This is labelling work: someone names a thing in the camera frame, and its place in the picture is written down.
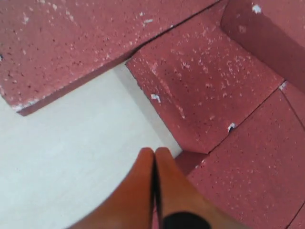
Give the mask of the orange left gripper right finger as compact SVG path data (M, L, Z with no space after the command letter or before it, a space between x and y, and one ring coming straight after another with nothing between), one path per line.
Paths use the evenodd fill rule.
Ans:
M166 147L155 151L156 204L161 229L237 229L238 222L210 203L188 181Z

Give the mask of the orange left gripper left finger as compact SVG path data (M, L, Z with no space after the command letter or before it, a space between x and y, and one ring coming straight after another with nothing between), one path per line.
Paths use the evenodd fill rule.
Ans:
M154 152L142 148L131 170L93 212L71 229L150 229L153 218Z

